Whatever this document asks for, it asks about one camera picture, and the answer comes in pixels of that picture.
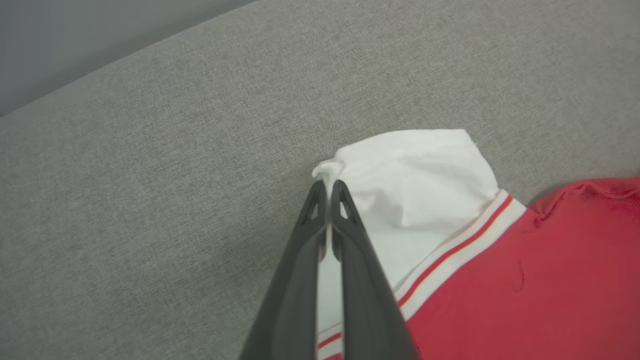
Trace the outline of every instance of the white cloth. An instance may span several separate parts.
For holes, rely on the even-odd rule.
[[[464,231],[499,192],[464,130],[377,135],[339,149],[312,175],[329,191],[336,179],[347,184],[392,288]],[[318,277],[319,331],[342,321],[341,286],[339,262],[327,254]]]

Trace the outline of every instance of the gray couch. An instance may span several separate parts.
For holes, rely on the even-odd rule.
[[[0,357],[235,358],[312,167],[385,131],[467,129],[525,204],[639,175],[638,19],[261,0],[4,116]]]

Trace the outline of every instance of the gray fabric surface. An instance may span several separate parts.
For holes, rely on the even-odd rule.
[[[0,357],[235,358],[312,167],[384,131],[467,129],[524,203],[637,175],[638,19],[262,0],[3,117]]]

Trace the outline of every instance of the red stripe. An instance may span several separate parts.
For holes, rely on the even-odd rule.
[[[333,334],[331,336],[329,336],[328,338],[326,338],[324,341],[321,341],[320,344],[318,344],[318,348],[323,348],[325,345],[334,342],[335,340],[338,340],[339,338],[342,337],[342,333],[338,332],[337,334]]]
[[[497,219],[498,216],[500,216],[500,214],[507,208],[507,206],[511,204],[512,200],[513,200],[513,197],[511,195],[508,195],[507,199],[505,199],[504,202],[500,205],[500,207],[496,209],[496,211],[491,215],[489,220],[487,220],[487,222],[484,223],[484,225],[480,228],[480,230],[478,230],[475,234],[473,234],[469,239],[466,239],[463,243],[459,244],[453,249],[442,254],[442,256],[440,256],[433,264],[431,264],[431,266],[429,266],[422,274],[420,274],[418,279],[416,279],[416,281],[411,285],[411,288],[409,288],[406,294],[404,294],[404,296],[402,296],[400,301],[398,301],[398,306],[402,306],[407,301],[409,301],[409,298],[413,295],[413,293],[418,288],[418,286],[422,284],[422,282],[426,279],[426,277],[429,276],[429,274],[431,274],[438,267],[438,265],[442,264],[446,259],[448,259],[453,254],[457,253],[460,249],[466,247],[467,245],[476,241],[480,236],[482,236],[486,232],[486,230],[489,229],[489,227],[491,227],[495,219]],[[342,337],[341,332],[331,335],[329,338],[326,338],[324,341],[320,342],[320,344],[318,344],[318,348],[323,348],[327,346],[329,343],[332,343],[341,337]]]

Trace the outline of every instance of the gray wall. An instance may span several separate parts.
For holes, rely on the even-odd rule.
[[[0,115],[252,0],[0,0]]]

